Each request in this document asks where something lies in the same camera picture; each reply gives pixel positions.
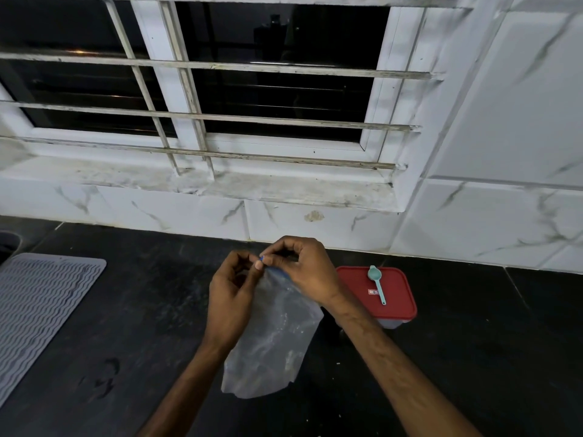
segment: window glass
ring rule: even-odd
[[[376,69],[388,7],[177,3],[188,58]],[[363,122],[370,78],[193,70],[203,113]],[[207,131],[358,142],[361,130],[205,122]]]
[[[148,58],[129,2],[116,2],[137,58]],[[0,49],[5,52],[125,57],[100,0],[0,0]],[[156,110],[166,111],[151,67],[141,67]],[[147,110],[127,66],[0,60],[0,80],[16,101]],[[151,117],[25,109],[33,125],[59,129],[154,134]],[[170,119],[162,119],[175,136]]]

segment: red plastic container lid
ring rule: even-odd
[[[343,266],[336,271],[340,279],[377,319],[411,320],[417,316],[417,305],[404,273],[391,267],[378,269],[383,273],[381,286],[386,305],[381,303],[381,298],[376,294],[376,284],[368,278],[368,267]]]

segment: black granite countertop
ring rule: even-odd
[[[131,436],[196,351],[208,285],[260,243],[0,217],[21,250],[98,257],[106,270],[0,408],[4,436]],[[418,316],[388,331],[485,435],[583,435],[583,276],[330,251],[405,272]],[[326,314],[297,380],[241,400],[215,379],[191,436],[404,435]]]

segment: dish drying mat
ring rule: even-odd
[[[103,259],[36,253],[0,267],[0,407],[105,267]]]

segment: clear plastic bag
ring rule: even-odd
[[[267,268],[255,288],[249,324],[225,360],[223,393],[259,397],[295,381],[323,317],[286,273]]]

